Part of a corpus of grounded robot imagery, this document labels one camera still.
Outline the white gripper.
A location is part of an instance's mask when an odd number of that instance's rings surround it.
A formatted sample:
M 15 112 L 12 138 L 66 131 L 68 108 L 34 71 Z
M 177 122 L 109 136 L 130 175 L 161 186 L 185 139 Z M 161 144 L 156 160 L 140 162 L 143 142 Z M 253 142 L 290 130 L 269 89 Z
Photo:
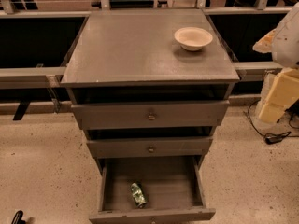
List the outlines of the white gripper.
M 270 53 L 275 29 L 268 32 L 252 49 L 259 53 Z M 275 123 L 299 99 L 299 71 L 285 68 L 275 75 L 270 92 L 266 97 L 266 104 L 259 103 L 257 106 L 258 120 L 264 123 Z

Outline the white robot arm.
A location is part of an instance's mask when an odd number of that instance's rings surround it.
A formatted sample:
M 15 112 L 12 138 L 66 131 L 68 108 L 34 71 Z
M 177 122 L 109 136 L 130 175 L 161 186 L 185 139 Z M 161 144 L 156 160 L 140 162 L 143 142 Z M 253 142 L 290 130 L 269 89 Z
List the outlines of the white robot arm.
M 258 115 L 264 123 L 275 123 L 299 99 L 299 3 L 252 49 L 270 53 L 272 60 L 283 67 L 263 96 Z

